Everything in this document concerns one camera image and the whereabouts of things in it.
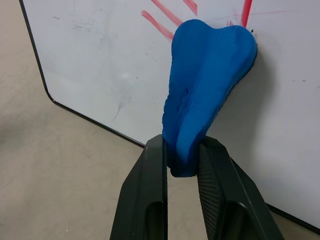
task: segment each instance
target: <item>red marker line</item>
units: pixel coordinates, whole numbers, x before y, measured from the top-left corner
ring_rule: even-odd
[[[169,41],[174,38],[174,34],[164,26],[162,26],[160,23],[158,23],[147,11],[143,10],[141,12],[141,15],[145,17],[150,23],[152,23],[153,26],[155,26],[156,29],[158,29],[158,31],[162,33],[162,35],[165,36]]]
[[[151,0],[175,25],[180,26],[182,21],[166,8],[159,0]]]
[[[247,27],[252,0],[245,0],[242,10],[241,23],[243,27]]]
[[[191,9],[192,12],[198,15],[198,5],[193,0],[183,0],[184,3]]]

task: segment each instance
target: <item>textured grip surface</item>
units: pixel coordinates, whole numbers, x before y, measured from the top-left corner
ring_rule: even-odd
[[[208,240],[216,240],[221,228],[225,199],[210,153],[203,144],[199,146],[198,164],[198,188],[206,235]]]

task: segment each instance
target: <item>whiteboard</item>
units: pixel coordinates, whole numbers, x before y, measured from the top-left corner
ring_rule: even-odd
[[[162,131],[175,23],[244,24],[245,5],[244,0],[23,3],[50,96],[143,144]],[[268,204],[317,228],[319,8],[318,0],[253,0],[246,27],[258,43],[255,65],[208,131]]]

